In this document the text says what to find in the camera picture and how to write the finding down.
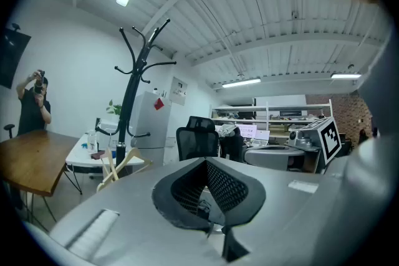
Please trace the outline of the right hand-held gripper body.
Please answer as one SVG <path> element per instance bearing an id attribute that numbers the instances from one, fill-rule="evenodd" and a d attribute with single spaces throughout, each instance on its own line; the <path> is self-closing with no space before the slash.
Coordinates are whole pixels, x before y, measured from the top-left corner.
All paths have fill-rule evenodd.
<path id="1" fill-rule="evenodd" d="M 342 148 L 334 117 L 319 119 L 290 132 L 287 143 L 249 148 L 244 162 L 279 171 L 324 173 Z"/>

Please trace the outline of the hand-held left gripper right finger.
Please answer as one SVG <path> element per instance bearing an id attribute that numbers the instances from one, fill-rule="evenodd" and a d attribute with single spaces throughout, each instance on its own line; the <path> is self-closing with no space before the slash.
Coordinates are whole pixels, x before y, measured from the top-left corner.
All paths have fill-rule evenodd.
<path id="1" fill-rule="evenodd" d="M 266 200 L 262 183 L 214 158 L 206 158 L 206 186 L 224 214 L 227 226 L 247 224 Z"/>

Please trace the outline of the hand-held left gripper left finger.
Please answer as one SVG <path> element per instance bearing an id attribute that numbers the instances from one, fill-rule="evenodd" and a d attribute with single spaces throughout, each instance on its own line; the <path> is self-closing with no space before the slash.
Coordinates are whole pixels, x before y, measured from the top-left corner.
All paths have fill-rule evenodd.
<path id="1" fill-rule="evenodd" d="M 201 194 L 208 182 L 206 158 L 162 178 L 153 188 L 157 211 L 173 226 L 187 230 L 207 230 L 208 221 L 198 216 Z"/>

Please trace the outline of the open laptop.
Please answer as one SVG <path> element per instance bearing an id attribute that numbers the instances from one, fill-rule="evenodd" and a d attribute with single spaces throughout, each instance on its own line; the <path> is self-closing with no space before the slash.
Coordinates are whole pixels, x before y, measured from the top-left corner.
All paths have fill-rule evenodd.
<path id="1" fill-rule="evenodd" d="M 270 131 L 257 130 L 254 138 L 254 143 L 258 145 L 267 145 L 269 141 Z"/>

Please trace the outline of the black mesh office chair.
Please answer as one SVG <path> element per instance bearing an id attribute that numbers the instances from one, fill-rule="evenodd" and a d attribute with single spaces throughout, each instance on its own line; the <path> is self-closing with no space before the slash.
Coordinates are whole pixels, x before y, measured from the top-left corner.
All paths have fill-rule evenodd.
<path id="1" fill-rule="evenodd" d="M 190 116 L 176 131 L 179 161 L 201 157 L 218 157 L 219 135 L 209 118 Z"/>

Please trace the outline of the white shelf unit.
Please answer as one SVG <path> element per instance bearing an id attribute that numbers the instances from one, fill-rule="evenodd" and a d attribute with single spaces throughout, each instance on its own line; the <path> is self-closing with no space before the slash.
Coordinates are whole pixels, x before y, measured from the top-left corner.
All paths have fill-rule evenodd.
<path id="1" fill-rule="evenodd" d="M 259 130 L 269 130 L 273 137 L 285 137 L 291 130 L 332 115 L 331 101 L 322 104 L 221 106 L 211 111 L 211 119 L 217 125 L 254 125 Z"/>

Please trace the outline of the wooden clothes hanger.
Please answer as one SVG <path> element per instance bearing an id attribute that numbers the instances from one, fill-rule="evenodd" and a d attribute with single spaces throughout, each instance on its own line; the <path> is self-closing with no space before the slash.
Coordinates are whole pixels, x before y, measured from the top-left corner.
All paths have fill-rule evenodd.
<path id="1" fill-rule="evenodd" d="M 119 179 L 119 177 L 118 177 L 118 173 L 117 173 L 114 163 L 113 163 L 112 152 L 110 151 L 109 148 L 107 148 L 105 151 L 105 157 L 108 159 L 111 177 L 114 181 L 117 181 Z"/>
<path id="2" fill-rule="evenodd" d="M 103 178 L 102 182 L 97 186 L 96 192 L 100 192 L 105 187 L 107 187 L 109 184 L 115 182 L 112 179 L 112 177 L 111 177 L 108 159 L 105 157 L 105 154 L 100 158 L 100 160 L 102 162 L 103 169 L 105 170 L 106 175 Z M 144 170 L 148 169 L 150 166 L 153 165 L 153 162 L 150 161 L 149 159 L 144 158 L 137 148 L 132 148 L 127 153 L 127 155 L 124 157 L 122 162 L 115 166 L 115 169 L 116 169 L 117 173 L 118 174 L 121 173 L 122 170 L 127 167 L 127 164 L 129 164 L 131 162 L 131 160 L 138 161 L 139 164 L 143 164 L 144 165 L 144 167 L 142 167 L 141 169 L 136 171 L 135 174 L 139 173 L 141 171 L 144 171 Z"/>

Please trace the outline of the pink lit monitor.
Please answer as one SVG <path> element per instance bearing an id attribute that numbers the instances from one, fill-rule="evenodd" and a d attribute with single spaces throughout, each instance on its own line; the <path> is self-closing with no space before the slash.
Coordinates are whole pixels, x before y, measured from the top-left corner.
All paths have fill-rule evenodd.
<path id="1" fill-rule="evenodd" d="M 237 124 L 236 125 L 240 130 L 240 135 L 245 139 L 255 139 L 257 133 L 257 126 L 256 125 L 243 125 Z"/>

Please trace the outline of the light jacket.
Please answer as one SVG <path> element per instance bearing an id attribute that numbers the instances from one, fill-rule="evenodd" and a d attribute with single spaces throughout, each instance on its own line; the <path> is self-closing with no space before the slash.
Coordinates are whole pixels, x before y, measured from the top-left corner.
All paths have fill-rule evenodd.
<path id="1" fill-rule="evenodd" d="M 233 137 L 233 136 L 240 136 L 241 131 L 239 127 L 235 124 L 223 124 L 221 125 L 218 130 L 218 135 L 220 138 L 226 138 L 226 137 Z"/>

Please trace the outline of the white refrigerator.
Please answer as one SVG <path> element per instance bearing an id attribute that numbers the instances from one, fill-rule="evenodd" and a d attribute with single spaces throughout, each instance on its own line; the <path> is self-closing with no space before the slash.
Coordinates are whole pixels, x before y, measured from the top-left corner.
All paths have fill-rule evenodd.
<path id="1" fill-rule="evenodd" d="M 161 98 L 165 106 L 155 110 L 154 103 L 159 97 L 151 92 L 144 92 L 135 99 L 130 119 L 130 146 L 138 148 L 141 155 L 153 162 L 154 167 L 163 166 L 166 134 L 171 112 L 171 102 Z"/>

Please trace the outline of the green potted plant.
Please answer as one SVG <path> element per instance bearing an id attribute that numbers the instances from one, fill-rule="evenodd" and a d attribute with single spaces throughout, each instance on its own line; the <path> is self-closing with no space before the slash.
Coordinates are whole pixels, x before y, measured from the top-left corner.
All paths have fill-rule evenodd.
<path id="1" fill-rule="evenodd" d="M 122 111 L 121 104 L 114 104 L 113 100 L 110 100 L 106 107 L 106 112 L 111 115 L 120 116 Z"/>

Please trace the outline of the black coat rack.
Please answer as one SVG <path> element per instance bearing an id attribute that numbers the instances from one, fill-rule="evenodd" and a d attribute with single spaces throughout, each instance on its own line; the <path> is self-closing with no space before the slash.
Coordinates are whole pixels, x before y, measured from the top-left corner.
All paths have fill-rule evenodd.
<path id="1" fill-rule="evenodd" d="M 125 135 L 129 134 L 131 137 L 134 137 L 132 133 L 130 133 L 130 117 L 132 114 L 132 108 L 135 101 L 135 97 L 137 94 L 138 86 L 140 82 L 150 83 L 149 80 L 142 79 L 142 75 L 150 68 L 164 65 L 176 65 L 176 61 L 171 62 L 158 62 L 155 64 L 147 64 L 147 57 L 152 50 L 152 48 L 156 47 L 159 50 L 163 50 L 159 45 L 155 45 L 154 41 L 160 35 L 161 31 L 170 23 L 170 19 L 167 19 L 161 27 L 157 27 L 150 38 L 147 40 L 142 32 L 140 32 L 135 26 L 132 29 L 137 32 L 143 39 L 143 45 L 140 49 L 140 53 L 137 58 L 135 58 L 135 54 L 133 49 L 126 37 L 125 31 L 123 28 L 119 28 L 119 32 L 121 33 L 125 44 L 128 47 L 128 50 L 132 56 L 133 67 L 129 72 L 124 72 L 119 67 L 115 66 L 115 70 L 118 72 L 129 75 L 130 80 L 128 81 L 127 88 L 124 94 L 121 113 L 119 116 L 118 127 L 115 133 L 118 133 L 118 143 L 116 147 L 116 164 L 120 165 L 122 161 L 125 159 L 125 151 L 126 151 L 126 143 L 125 143 Z"/>

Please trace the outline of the white table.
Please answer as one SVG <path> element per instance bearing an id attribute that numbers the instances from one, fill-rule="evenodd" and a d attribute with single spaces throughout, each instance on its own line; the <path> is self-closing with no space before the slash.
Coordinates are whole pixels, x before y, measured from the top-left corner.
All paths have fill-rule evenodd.
<path id="1" fill-rule="evenodd" d="M 88 174 L 90 178 L 104 177 L 106 173 L 101 160 L 92 159 L 88 150 L 81 147 L 82 143 L 87 142 L 87 134 L 85 133 L 79 138 L 66 157 L 67 170 L 71 173 Z"/>

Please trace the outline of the wooden table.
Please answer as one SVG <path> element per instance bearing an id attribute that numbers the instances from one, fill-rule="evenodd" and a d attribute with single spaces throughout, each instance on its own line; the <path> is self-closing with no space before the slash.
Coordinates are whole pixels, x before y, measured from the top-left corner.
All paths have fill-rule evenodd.
<path id="1" fill-rule="evenodd" d="M 82 194 L 74 169 L 66 159 L 78 138 L 36 130 L 0 143 L 0 180 L 11 205 L 15 204 L 11 190 L 41 197 L 50 216 L 56 218 L 47 203 L 54 195 L 60 177 L 65 175 Z"/>

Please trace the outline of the black flat screen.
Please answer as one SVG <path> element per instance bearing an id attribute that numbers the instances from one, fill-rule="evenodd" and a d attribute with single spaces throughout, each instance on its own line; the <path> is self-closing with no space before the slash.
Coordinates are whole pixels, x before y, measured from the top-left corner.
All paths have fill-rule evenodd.
<path id="1" fill-rule="evenodd" d="M 0 34 L 0 86 L 11 89 L 17 66 L 31 36 L 19 32 L 20 26 L 11 24 Z"/>

